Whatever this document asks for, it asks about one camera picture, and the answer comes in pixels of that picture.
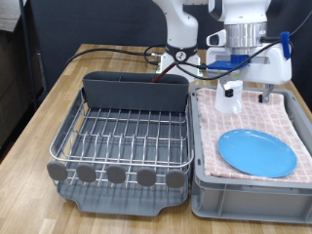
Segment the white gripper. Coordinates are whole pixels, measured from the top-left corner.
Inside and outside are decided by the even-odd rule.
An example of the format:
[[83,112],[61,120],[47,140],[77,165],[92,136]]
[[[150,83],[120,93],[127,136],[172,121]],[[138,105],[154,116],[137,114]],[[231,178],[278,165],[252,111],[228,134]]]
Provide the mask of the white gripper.
[[[262,44],[262,47],[250,49],[250,56],[263,49],[268,43]],[[226,47],[212,47],[208,49],[206,54],[206,64],[210,65],[218,60],[230,62],[231,51]],[[207,75],[209,78],[216,77],[225,73],[225,69],[209,69]],[[292,79],[292,60],[285,58],[283,46],[279,43],[274,45],[259,55],[251,59],[249,64],[238,70],[232,71],[221,79],[225,80],[242,80],[246,82],[263,83],[264,91],[258,96],[260,103],[267,103],[269,96],[274,90],[274,85],[283,85]],[[231,82],[224,85],[224,95],[227,98],[232,98],[234,90],[231,87]]]

